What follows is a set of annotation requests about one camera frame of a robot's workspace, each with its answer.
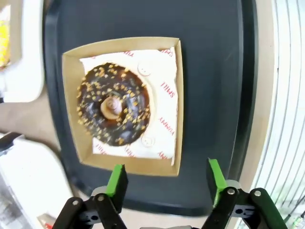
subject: black tray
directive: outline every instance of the black tray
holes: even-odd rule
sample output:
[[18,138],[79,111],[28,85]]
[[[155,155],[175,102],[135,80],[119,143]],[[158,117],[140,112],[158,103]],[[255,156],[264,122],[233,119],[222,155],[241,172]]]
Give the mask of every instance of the black tray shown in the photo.
[[181,39],[184,130],[178,177],[129,174],[124,206],[186,216],[208,213],[207,157],[227,178],[239,179],[255,98],[254,0],[54,0],[45,19],[44,58],[62,162],[70,181],[87,195],[110,172],[79,163],[71,136],[61,56],[108,39],[164,36]]

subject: beige tabletop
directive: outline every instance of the beige tabletop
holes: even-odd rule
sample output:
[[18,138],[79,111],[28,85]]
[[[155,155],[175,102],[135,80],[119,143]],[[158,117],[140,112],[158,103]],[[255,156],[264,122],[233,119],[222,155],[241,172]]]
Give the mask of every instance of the beige tabletop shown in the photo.
[[[259,33],[258,80],[253,127],[240,180],[245,190],[250,188],[259,163],[271,107],[274,74],[271,2],[271,0],[256,0]],[[44,88],[41,96],[33,102],[0,104],[0,132],[8,131],[25,134],[28,139],[42,142],[56,154],[59,154],[60,146],[53,127],[46,88]],[[79,191],[76,191],[75,194],[86,198]],[[203,218],[149,214],[126,209],[123,210],[121,216],[128,228],[133,229],[140,228],[140,226],[166,228],[177,225],[192,225],[193,227],[201,227],[204,222]]]

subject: robotic arm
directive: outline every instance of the robotic arm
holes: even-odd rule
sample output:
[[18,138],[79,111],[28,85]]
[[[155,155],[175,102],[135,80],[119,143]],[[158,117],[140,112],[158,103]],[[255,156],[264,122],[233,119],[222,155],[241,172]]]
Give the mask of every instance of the robotic arm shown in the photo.
[[[287,229],[263,188],[246,193],[241,188],[228,187],[215,159],[207,160],[206,177],[213,210],[201,229],[225,229],[231,217],[242,218],[250,229]],[[68,199],[53,229],[91,229],[96,223],[102,223],[105,229],[127,229],[119,216],[127,186],[124,165],[116,165],[105,193],[91,196],[87,201],[77,197]],[[180,226],[170,229],[196,228]]]

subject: black cable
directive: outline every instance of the black cable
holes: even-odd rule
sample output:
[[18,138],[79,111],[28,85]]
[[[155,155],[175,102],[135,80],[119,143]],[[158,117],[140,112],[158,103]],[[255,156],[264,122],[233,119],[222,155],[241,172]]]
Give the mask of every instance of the black cable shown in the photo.
[[294,209],[292,209],[292,211],[288,214],[288,216],[286,216],[286,218],[284,219],[284,222],[286,223],[291,215],[294,213],[295,209],[297,208],[297,206],[300,205],[300,203],[305,199],[305,195],[297,202],[297,204],[295,205]]

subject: donut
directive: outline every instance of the donut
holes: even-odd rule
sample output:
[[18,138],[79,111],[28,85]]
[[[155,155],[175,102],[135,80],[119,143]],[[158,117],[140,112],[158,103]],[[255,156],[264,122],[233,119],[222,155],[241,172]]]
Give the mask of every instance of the donut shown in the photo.
[[103,143],[131,144],[147,129],[151,116],[147,87],[127,68],[110,62],[96,66],[77,90],[78,122]]

